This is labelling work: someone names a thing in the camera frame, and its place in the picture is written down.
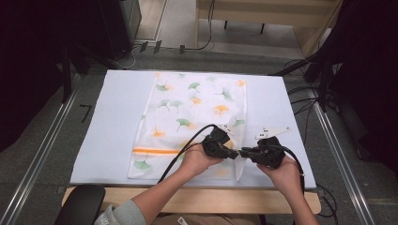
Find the person's right arm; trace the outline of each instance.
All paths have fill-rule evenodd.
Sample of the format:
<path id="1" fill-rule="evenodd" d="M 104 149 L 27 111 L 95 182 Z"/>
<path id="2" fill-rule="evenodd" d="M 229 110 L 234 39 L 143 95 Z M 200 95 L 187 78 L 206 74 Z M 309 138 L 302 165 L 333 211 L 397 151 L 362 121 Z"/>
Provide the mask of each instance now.
<path id="1" fill-rule="evenodd" d="M 257 167 L 271 178 L 274 186 L 284 195 L 293 212 L 296 224 L 319 224 L 301 191 L 298 164 L 290 157 L 284 157 L 278 169 L 257 164 Z"/>

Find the orange stripe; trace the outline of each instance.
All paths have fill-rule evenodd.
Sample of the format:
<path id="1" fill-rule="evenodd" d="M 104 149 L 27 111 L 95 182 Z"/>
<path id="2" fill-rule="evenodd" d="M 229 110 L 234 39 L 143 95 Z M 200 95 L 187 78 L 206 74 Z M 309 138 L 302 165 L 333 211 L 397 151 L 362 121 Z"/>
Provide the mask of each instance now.
<path id="1" fill-rule="evenodd" d="M 133 153 L 148 153 L 148 154 L 178 154 L 180 150 L 161 150 L 161 149 L 144 149 L 134 148 Z"/>

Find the table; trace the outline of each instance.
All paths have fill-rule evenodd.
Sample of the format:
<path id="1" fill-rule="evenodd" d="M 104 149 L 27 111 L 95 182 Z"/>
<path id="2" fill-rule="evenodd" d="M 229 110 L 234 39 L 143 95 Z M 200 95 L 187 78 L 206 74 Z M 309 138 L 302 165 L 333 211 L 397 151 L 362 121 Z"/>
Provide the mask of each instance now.
<path id="1" fill-rule="evenodd" d="M 216 0 L 213 20 L 293 26 L 304 54 L 312 54 L 325 31 L 332 27 L 343 0 Z M 210 0 L 196 0 L 195 43 L 199 19 L 207 19 Z"/>
<path id="2" fill-rule="evenodd" d="M 111 186 L 107 194 L 110 199 L 106 200 L 105 204 L 118 205 L 157 183 L 157 180 L 127 177 L 133 137 L 144 111 L 154 74 L 155 71 L 108 70 L 105 77 L 90 128 L 76 158 L 70 179 L 73 185 Z M 282 78 L 224 73 L 193 74 L 245 80 L 248 114 L 243 145 L 255 146 L 254 135 L 262 131 L 264 125 L 272 128 L 290 127 L 291 131 L 279 135 L 278 138 L 283 145 L 292 149 L 297 155 L 305 173 L 306 188 L 316 188 L 314 175 L 299 136 L 299 129 Z M 133 104 L 126 102 L 126 98 L 129 98 Z M 181 212 L 182 210 L 182 212 L 205 213 L 206 205 L 221 204 L 220 197 L 222 196 L 224 203 L 230 206 L 217 207 L 219 211 L 212 211 L 212 213 L 254 213 L 257 211 L 290 213 L 290 208 L 283 196 L 278 191 L 271 190 L 273 188 L 270 179 L 264 176 L 255 164 L 247 161 L 242 178 L 238 181 L 192 179 L 170 202 L 170 205 L 176 204 L 178 207 L 169 205 L 163 212 Z M 315 213 L 320 210 L 316 193 L 307 193 L 306 197 L 309 203 L 314 203 L 312 208 Z M 204 204 L 200 206 L 197 202 L 195 204 L 190 202 L 196 199 L 200 199 Z M 280 206 L 275 208 L 271 206 L 272 209 L 269 209 L 263 205 L 262 200 L 267 201 L 269 205 Z M 247 205 L 247 208 L 241 207 L 242 204 Z"/>

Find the person's left hand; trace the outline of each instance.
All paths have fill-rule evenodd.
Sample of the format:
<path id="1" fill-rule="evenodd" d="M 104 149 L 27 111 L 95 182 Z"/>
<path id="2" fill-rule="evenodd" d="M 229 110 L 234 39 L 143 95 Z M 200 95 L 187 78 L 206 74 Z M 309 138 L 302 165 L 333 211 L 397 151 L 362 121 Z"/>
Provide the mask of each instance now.
<path id="1" fill-rule="evenodd" d="M 196 144 L 189 148 L 184 155 L 181 166 L 178 168 L 178 172 L 185 173 L 190 178 L 207 170 L 208 167 L 222 162 L 222 158 L 208 157 L 203 150 L 201 143 Z"/>

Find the white tabletop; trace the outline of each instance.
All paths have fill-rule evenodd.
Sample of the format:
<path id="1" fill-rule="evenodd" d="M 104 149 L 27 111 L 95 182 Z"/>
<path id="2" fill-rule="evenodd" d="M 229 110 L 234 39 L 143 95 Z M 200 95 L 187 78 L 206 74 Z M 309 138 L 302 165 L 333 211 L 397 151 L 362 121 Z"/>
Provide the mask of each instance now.
<path id="1" fill-rule="evenodd" d="M 71 184 L 147 186 L 158 182 L 128 178 L 131 149 L 154 74 L 155 71 L 108 70 L 90 127 L 75 161 Z M 282 78 L 225 73 L 192 74 L 245 80 L 248 108 L 243 146 L 256 146 L 254 136 L 263 128 L 291 128 L 277 138 L 281 145 L 291 149 L 298 157 L 305 173 L 305 187 L 316 187 Z M 186 186 L 273 188 L 270 179 L 250 160 L 246 161 L 238 181 L 192 179 Z"/>

